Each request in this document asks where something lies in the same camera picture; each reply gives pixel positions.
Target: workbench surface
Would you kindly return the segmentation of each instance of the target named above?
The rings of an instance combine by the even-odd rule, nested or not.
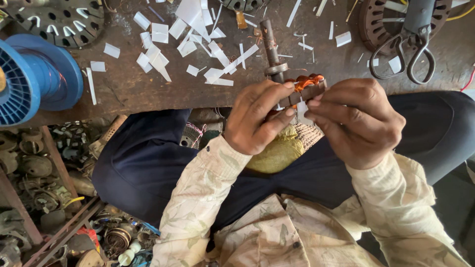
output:
[[[199,45],[196,51],[186,57],[181,57],[176,47],[187,30],[181,35],[180,40],[170,36],[168,44],[154,43],[170,61],[166,69],[172,82],[167,83],[155,69],[146,74],[136,63],[140,52],[145,52],[139,36],[144,31],[134,22],[133,17],[140,11],[151,22],[162,22],[147,8],[146,0],[110,0],[109,2],[112,8],[117,9],[117,13],[104,10],[105,25],[101,36],[92,44],[83,46],[82,49],[67,49],[82,70],[90,66],[90,61],[105,62],[107,72],[93,72],[97,105],[92,104],[88,81],[84,77],[83,95],[72,109],[61,112],[39,110],[22,126],[60,124],[93,117],[151,110],[230,106],[242,88],[265,79],[263,71],[268,67],[268,62],[264,44],[261,41],[258,44],[260,50],[246,60],[247,69],[244,70],[242,65],[239,65],[233,75],[225,74],[221,77],[234,80],[234,86],[205,84],[206,79],[203,74],[210,67],[222,69],[223,66],[217,58],[210,58]],[[150,6],[165,19],[165,24],[171,26],[177,18],[174,12],[180,0],[175,0],[173,4],[155,3],[154,0],[150,2]],[[271,0],[265,16],[266,19],[271,19],[279,45],[279,54],[293,56],[293,58],[281,58],[282,62],[287,62],[291,68],[286,74],[287,77],[297,78],[299,75],[320,73],[325,76],[329,86],[351,77],[372,77],[369,68],[366,67],[371,52],[363,45],[358,29],[361,3],[357,4],[349,22],[345,23],[354,4],[353,0],[335,0],[336,6],[328,1],[319,18],[312,10],[314,6],[320,4],[320,1],[302,0],[295,19],[288,28],[286,27],[287,20],[295,2],[296,0]],[[209,0],[209,8],[214,8],[217,14],[219,1]],[[247,20],[259,25],[259,22],[263,20],[264,8],[246,13],[255,16],[255,18],[246,16]],[[335,39],[328,39],[331,21],[335,23],[334,36],[350,31],[351,43],[337,48]],[[387,93],[455,90],[463,87],[469,79],[475,62],[475,34],[470,25],[475,25],[475,11],[461,19],[446,22],[430,41],[429,48],[436,58],[436,72],[427,85],[418,86],[409,81],[406,75],[400,75],[380,81]],[[244,45],[244,50],[257,43],[253,34],[254,27],[249,25],[247,29],[237,29],[235,13],[227,8],[223,7],[217,27],[227,37],[215,40],[223,45],[222,50],[229,58],[240,55],[240,43]],[[307,34],[305,43],[314,47],[315,63],[312,60],[312,52],[304,51],[298,45],[301,38],[295,37],[294,32]],[[118,59],[103,53],[106,42],[121,49]],[[380,69],[389,73],[390,68],[387,62],[393,57],[379,56]],[[427,67],[424,66],[427,61],[420,63],[424,59],[425,57],[422,56],[419,64],[415,66],[416,75],[425,75]],[[194,77],[186,72],[188,64],[200,69],[205,66],[208,68]]]

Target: blue wire spool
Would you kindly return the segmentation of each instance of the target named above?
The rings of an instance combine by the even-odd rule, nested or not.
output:
[[[0,92],[0,126],[24,123],[39,108],[69,109],[83,93],[81,70],[73,57],[31,34],[0,40],[0,66],[7,83]]]

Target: dark blue pants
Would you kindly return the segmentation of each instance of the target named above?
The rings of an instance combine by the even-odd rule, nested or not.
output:
[[[475,102],[441,91],[389,96],[407,124],[396,152],[422,164],[434,184],[475,152]],[[112,136],[92,182],[102,200],[158,228],[181,172],[198,150],[179,146],[190,110],[133,114]],[[330,209],[355,194],[344,163],[322,138],[279,173],[243,170],[212,227],[231,224],[272,193],[285,193]]]

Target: yellow cord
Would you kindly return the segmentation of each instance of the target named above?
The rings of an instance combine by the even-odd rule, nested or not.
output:
[[[407,5],[407,4],[408,4],[406,0],[399,0],[399,1],[401,1],[401,3],[403,3],[403,4],[405,4],[405,5]],[[461,18],[461,17],[465,16],[466,14],[470,13],[470,12],[471,12],[472,10],[474,10],[474,9],[475,9],[475,5],[474,5],[474,6],[472,6],[472,8],[471,8],[471,9],[469,9],[467,12],[463,13],[462,15],[455,16],[455,17],[452,17],[452,18],[448,18],[448,19],[447,19],[447,21],[451,21],[451,20],[459,19],[459,18]]]
[[[472,10],[474,10],[474,9],[475,9],[475,5],[474,5],[474,6],[472,6],[472,8],[471,8],[471,9],[469,9],[467,12],[463,13],[462,15],[459,15],[459,16],[455,16],[455,17],[448,18],[448,19],[447,19],[447,21],[451,21],[451,20],[454,20],[454,19],[459,19],[459,18],[461,18],[461,17],[465,16],[466,14],[470,13],[470,12],[471,12]]]
[[[64,205],[63,209],[65,209],[69,204],[73,203],[74,201],[83,200],[83,199],[84,197],[78,197],[78,198],[72,199],[68,203],[66,203],[66,205]]]

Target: scissors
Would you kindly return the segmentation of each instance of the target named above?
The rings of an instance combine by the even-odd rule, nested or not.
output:
[[[409,79],[418,84],[423,85],[426,84],[434,75],[434,71],[436,69],[436,61],[434,59],[434,55],[432,52],[429,51],[427,46],[429,45],[429,34],[432,30],[430,26],[430,21],[432,19],[432,13],[434,11],[436,0],[412,0],[408,3],[408,11],[406,14],[406,18],[404,20],[404,25],[402,30],[396,36],[388,39],[383,45],[381,45],[371,56],[370,59],[370,71],[371,74],[377,79],[387,79],[389,77],[394,77],[403,74],[406,72]],[[409,40],[412,36],[416,37],[415,45],[418,48],[415,55],[411,58],[409,65],[406,67],[406,60],[404,59],[404,52],[402,51],[402,44]],[[374,58],[379,53],[381,48],[384,46],[396,41],[396,52],[399,56],[399,60],[401,61],[401,70],[395,74],[381,76],[376,73],[374,69]],[[416,61],[419,57],[424,53],[427,56],[429,62],[429,71],[421,82],[414,77],[413,68]]]

